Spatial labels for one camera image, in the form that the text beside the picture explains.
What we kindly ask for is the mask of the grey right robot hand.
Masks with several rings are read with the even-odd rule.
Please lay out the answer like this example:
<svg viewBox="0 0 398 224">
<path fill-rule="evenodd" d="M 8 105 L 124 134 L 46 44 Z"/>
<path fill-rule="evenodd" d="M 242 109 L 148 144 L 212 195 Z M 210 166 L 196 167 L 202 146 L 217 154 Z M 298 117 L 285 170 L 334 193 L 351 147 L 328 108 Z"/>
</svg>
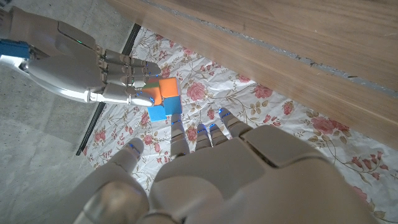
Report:
<svg viewBox="0 0 398 224">
<path fill-rule="evenodd" d="M 154 62 L 104 49 L 67 23 L 15 6 L 1 11 L 1 64 L 71 100 L 146 107 L 155 97 L 142 89 L 161 73 Z"/>
</svg>

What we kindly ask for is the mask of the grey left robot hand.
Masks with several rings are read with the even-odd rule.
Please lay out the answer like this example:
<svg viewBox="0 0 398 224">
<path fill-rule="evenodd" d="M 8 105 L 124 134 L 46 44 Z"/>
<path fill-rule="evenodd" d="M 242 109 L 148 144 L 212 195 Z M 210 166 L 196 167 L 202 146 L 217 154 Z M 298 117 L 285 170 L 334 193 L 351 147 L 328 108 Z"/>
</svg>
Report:
<svg viewBox="0 0 398 224">
<path fill-rule="evenodd" d="M 232 138 L 200 126 L 195 152 L 172 116 L 172 159 L 149 192 L 131 176 L 143 142 L 130 140 L 79 186 L 70 222 L 376 222 L 320 152 L 278 128 L 251 128 L 225 108 L 219 114 Z"/>
</svg>

